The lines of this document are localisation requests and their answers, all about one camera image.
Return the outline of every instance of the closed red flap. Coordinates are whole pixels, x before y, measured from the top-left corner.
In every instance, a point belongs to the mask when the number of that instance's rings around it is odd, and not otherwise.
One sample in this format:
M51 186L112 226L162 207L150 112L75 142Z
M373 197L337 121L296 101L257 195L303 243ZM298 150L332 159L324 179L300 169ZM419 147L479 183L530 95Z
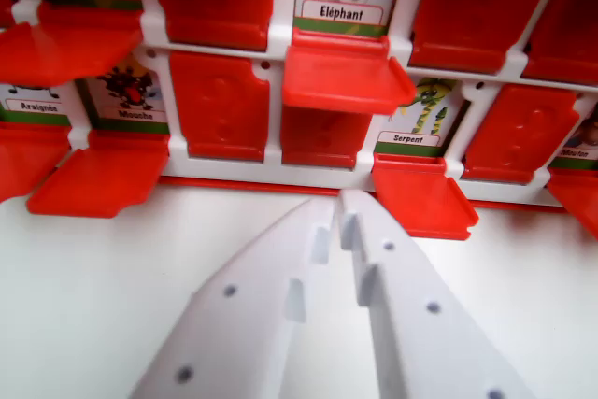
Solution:
M0 53L10 55L0 59L0 83L46 88L102 75L141 43L138 20L131 14L66 10L60 20L48 14L39 25L20 23L0 34ZM114 21L107 26L110 18Z
M167 162L168 136L93 131L90 147L75 151L27 206L35 214L112 218L148 199Z
M444 173L441 159L377 155L372 177L378 201L409 235L465 240L477 213Z
M0 202L30 193L56 167L69 129L0 123Z
M289 107L392 114L415 97L415 86L384 44L371 39L293 39L285 60L282 98Z
M598 172L551 169L548 190L598 239Z

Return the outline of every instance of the cartoon fly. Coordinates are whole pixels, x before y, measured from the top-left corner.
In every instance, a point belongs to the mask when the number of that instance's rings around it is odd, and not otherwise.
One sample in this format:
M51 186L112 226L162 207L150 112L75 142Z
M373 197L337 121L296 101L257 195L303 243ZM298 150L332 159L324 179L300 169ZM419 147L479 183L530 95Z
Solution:
M437 107L440 102L442 101L445 96L450 93L452 88L455 86L456 81L454 79L443 79L443 78L422 78L421 81L418 83L417 86L417 94L415 99L409 105L405 105L403 107L410 107L417 103L421 103L423 105L423 111L421 112L420 116L418 117L418 121L416 122L413 131L413 134L421 133L423 126L428 121L428 117L430 113ZM440 132L440 126L442 125L442 120L447 117L447 107L443 107L438 111L436 114L436 118L434 120L434 126L432 128L431 135L437 135Z
M106 83L108 94L121 99L121 107L143 107L146 110L153 109L152 105L146 103L146 98L153 97L155 93L148 93L148 88L153 84L149 72L139 77L134 75L134 69L127 65L124 71L114 67L112 72L98 77Z

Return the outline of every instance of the hole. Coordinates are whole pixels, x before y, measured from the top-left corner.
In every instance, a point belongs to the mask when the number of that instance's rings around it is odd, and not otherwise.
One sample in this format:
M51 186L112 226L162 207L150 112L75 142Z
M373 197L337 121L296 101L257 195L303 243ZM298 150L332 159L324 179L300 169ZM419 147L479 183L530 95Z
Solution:
M500 390L490 390L488 392L488 399L505 399L505 395Z
M177 382L187 383L193 377L193 368L188 365L181 366L177 371Z
M233 296L236 293L236 285L227 285L226 288L224 289L224 296L226 296L227 298L230 298L231 296Z
M432 301L431 303L428 303L426 308L428 309L428 311L430 313L440 313L440 305L436 301Z

